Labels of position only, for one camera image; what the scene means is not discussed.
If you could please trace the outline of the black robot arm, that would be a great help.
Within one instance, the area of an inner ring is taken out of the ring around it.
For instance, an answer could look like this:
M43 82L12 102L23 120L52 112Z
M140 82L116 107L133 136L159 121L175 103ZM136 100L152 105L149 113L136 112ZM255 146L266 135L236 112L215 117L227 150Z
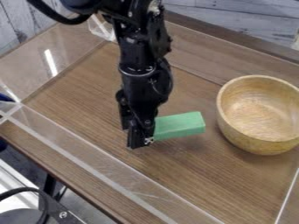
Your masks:
M165 58L172 38L161 0L61 0L61 4L80 15L99 12L112 24L120 51L116 101L121 129L127 131L127 147L145 147L155 141L159 107L173 90Z

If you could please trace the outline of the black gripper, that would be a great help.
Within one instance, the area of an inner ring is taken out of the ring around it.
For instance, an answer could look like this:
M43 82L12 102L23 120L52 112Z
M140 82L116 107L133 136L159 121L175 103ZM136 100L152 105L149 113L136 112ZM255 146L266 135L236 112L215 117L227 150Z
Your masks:
M167 59L145 70L119 66L121 88L116 92L121 129L127 130L127 147L133 150L155 141L157 108L168 101L173 76Z

